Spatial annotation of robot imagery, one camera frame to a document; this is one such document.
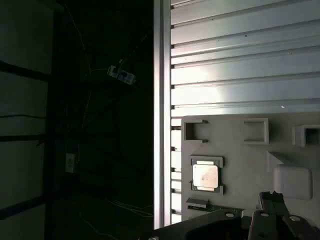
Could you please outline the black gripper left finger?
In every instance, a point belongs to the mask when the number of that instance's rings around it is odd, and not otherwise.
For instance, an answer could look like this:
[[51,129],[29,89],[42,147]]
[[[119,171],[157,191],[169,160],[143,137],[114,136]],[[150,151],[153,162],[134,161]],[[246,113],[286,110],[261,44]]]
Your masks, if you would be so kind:
[[277,240],[284,229],[279,226],[289,211],[282,193],[261,192],[260,210],[245,219],[232,208],[185,220],[152,232],[153,240]]

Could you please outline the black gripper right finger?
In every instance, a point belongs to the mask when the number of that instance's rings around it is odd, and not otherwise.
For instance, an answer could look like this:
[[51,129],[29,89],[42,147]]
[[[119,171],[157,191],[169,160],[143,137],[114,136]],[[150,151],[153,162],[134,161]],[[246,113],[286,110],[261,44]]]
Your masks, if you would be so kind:
[[290,214],[282,193],[273,192],[278,240],[319,240],[320,230],[302,216]]

